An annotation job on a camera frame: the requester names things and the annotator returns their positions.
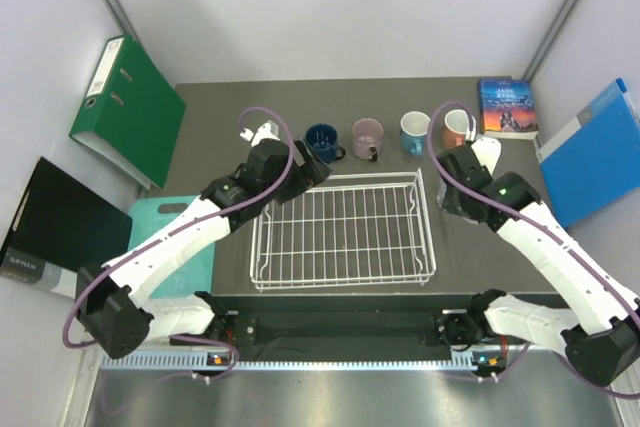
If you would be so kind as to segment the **orange ceramic mug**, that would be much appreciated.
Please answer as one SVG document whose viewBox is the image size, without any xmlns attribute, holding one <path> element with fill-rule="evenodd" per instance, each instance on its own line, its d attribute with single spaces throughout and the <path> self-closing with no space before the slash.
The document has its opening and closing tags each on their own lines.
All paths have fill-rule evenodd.
<svg viewBox="0 0 640 427">
<path fill-rule="evenodd" d="M 464 109 L 449 111 L 444 117 L 442 145 L 445 150 L 473 142 L 476 137 L 475 119 Z"/>
</svg>

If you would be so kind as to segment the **dark blue ceramic mug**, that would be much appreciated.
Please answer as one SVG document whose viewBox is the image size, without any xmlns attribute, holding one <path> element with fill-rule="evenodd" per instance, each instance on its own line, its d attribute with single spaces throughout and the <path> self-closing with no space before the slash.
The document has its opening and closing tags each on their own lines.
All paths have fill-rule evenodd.
<svg viewBox="0 0 640 427">
<path fill-rule="evenodd" d="M 346 150 L 338 143 L 338 133 L 331 125 L 321 123 L 309 127 L 304 139 L 317 157 L 326 164 L 342 160 L 346 156 Z"/>
</svg>

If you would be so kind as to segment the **light blue dotted mug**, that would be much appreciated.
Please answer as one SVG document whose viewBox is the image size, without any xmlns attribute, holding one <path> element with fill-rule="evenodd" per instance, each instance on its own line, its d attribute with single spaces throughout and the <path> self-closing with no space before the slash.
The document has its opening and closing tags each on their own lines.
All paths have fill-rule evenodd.
<svg viewBox="0 0 640 427">
<path fill-rule="evenodd" d="M 402 149 L 413 157 L 421 157 L 424 151 L 430 117 L 420 111 L 405 113 L 400 120 Z"/>
</svg>

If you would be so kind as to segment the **lilac ceramic mug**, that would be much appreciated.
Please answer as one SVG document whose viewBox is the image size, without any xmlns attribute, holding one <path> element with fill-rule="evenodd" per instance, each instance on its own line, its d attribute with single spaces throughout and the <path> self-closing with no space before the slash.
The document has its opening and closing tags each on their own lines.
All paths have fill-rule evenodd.
<svg viewBox="0 0 640 427">
<path fill-rule="evenodd" d="M 362 118 L 352 126 L 352 152 L 361 160 L 376 162 L 384 140 L 384 126 L 375 118 Z"/>
</svg>

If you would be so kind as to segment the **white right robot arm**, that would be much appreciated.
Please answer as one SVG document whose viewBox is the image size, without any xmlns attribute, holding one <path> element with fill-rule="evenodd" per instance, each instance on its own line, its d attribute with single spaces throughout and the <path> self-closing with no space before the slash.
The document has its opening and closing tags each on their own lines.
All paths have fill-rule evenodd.
<svg viewBox="0 0 640 427">
<path fill-rule="evenodd" d="M 499 335 L 551 350 L 586 381 L 609 386 L 639 358 L 639 296 L 601 268 L 560 226 L 519 174 L 493 178 L 499 149 L 466 144 L 435 157 L 441 208 L 484 224 L 518 250 L 565 302 L 549 308 L 489 289 L 467 307 L 467 331 L 487 343 Z"/>
</svg>

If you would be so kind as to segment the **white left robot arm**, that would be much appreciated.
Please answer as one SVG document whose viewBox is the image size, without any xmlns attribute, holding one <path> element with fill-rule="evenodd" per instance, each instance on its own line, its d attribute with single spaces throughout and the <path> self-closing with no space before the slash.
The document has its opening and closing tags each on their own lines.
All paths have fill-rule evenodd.
<svg viewBox="0 0 640 427">
<path fill-rule="evenodd" d="M 196 254 L 258 217 L 264 207 L 286 203 L 323 183 L 330 167 L 302 140 L 297 164 L 285 143 L 265 139 L 234 173 L 212 181 L 171 223 L 146 241 L 103 265 L 87 265 L 76 284 L 77 319 L 112 359 L 146 341 L 197 336 L 216 343 L 227 321 L 204 291 L 174 299 L 153 292 Z"/>
</svg>

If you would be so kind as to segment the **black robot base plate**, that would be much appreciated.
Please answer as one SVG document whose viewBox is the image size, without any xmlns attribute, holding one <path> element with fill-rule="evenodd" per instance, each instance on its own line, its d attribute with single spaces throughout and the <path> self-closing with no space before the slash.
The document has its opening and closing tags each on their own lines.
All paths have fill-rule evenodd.
<svg viewBox="0 0 640 427">
<path fill-rule="evenodd" d="M 468 314 L 470 294 L 208 296 L 216 317 L 202 338 L 244 360 L 396 361 L 448 357 L 492 343 Z"/>
</svg>

